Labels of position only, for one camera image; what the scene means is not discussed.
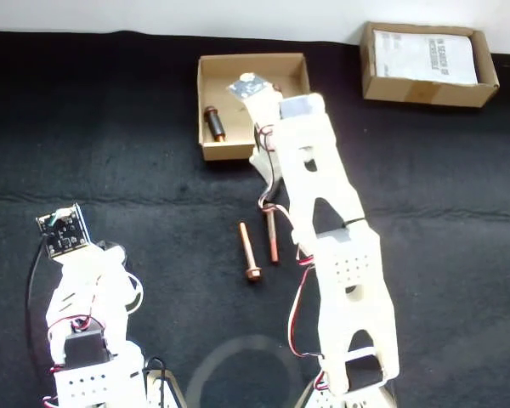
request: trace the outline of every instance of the cardboard box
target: cardboard box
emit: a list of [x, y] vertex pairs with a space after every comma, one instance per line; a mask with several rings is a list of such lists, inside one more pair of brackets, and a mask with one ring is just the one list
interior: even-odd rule
[[[227, 87], [241, 74], [254, 72], [279, 85], [285, 98], [309, 94], [308, 70], [302, 54], [234, 54], [202, 56], [198, 63], [198, 138], [204, 160], [247, 159], [255, 138], [245, 106]], [[226, 133], [215, 142], [204, 122], [204, 109], [213, 105]]]
[[[374, 30], [467, 36], [473, 45], [478, 84], [458, 85], [376, 76]], [[483, 106], [499, 89], [495, 67], [482, 31], [470, 28], [367, 23], [360, 43], [363, 95], [365, 99], [413, 102], [431, 105]]]

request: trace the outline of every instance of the black circuit board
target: black circuit board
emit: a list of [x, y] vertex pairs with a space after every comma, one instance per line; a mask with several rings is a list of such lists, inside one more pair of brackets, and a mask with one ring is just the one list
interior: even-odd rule
[[58, 257], [89, 245], [87, 227], [78, 205], [57, 210], [37, 218], [42, 234], [47, 234], [47, 250], [50, 258]]

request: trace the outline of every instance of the black fabric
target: black fabric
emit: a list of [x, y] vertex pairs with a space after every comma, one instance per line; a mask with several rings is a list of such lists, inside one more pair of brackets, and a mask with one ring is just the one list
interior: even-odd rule
[[[145, 286], [129, 338], [166, 360], [193, 405], [199, 394], [202, 407], [292, 406], [317, 372], [286, 347], [301, 270], [281, 218], [282, 263], [269, 266], [255, 170], [202, 160], [196, 63], [297, 51], [382, 238], [400, 406], [510, 406], [510, 56], [495, 56], [501, 91], [487, 107], [447, 109], [364, 101], [353, 46], [120, 32], [0, 33], [0, 407], [38, 406], [53, 392], [43, 318], [59, 266], [44, 259], [34, 288], [43, 390], [23, 338], [23, 291], [34, 218], [74, 201], [94, 241], [127, 249]], [[263, 267], [254, 286], [240, 220]], [[302, 349], [317, 349], [318, 296], [312, 277]]]

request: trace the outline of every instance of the robotic arm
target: robotic arm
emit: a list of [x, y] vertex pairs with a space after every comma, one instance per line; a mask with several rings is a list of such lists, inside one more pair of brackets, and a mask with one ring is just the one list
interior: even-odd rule
[[[126, 339], [128, 316], [144, 290], [125, 270], [124, 249], [93, 244], [77, 204], [37, 224], [49, 257], [62, 265], [46, 314], [57, 396], [45, 397], [44, 406], [184, 407], [162, 361], [145, 362], [139, 346]], [[159, 366], [151, 369], [155, 361]]]
[[[320, 288], [317, 355], [321, 372], [314, 391], [299, 407], [393, 408], [384, 388], [399, 374], [394, 307], [383, 280], [379, 237], [365, 220], [359, 197], [349, 183], [336, 149], [336, 136], [317, 94], [284, 99], [263, 78], [243, 74], [230, 92], [247, 108], [257, 131], [251, 164], [267, 182], [259, 199], [263, 211], [281, 210], [291, 221], [292, 241], [304, 253], [300, 264], [315, 269]], [[269, 202], [283, 179], [289, 210]], [[325, 199], [343, 221], [341, 228], [316, 234], [315, 199]], [[293, 303], [292, 324], [302, 286]], [[354, 337], [368, 336], [363, 347]]]

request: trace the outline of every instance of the copper bolt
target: copper bolt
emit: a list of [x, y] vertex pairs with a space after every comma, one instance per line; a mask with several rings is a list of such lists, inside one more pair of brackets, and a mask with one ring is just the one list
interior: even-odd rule
[[258, 281], [259, 279], [261, 279], [261, 269], [255, 264], [252, 243], [249, 241], [249, 236], [247, 235], [247, 228], [245, 223], [240, 223], [240, 236], [241, 242], [244, 245], [244, 252], [246, 253], [247, 279], [251, 282]]
[[278, 241], [275, 233], [275, 217], [273, 208], [266, 211], [266, 226], [269, 231], [270, 258], [274, 263], [280, 262], [280, 256], [278, 255]]

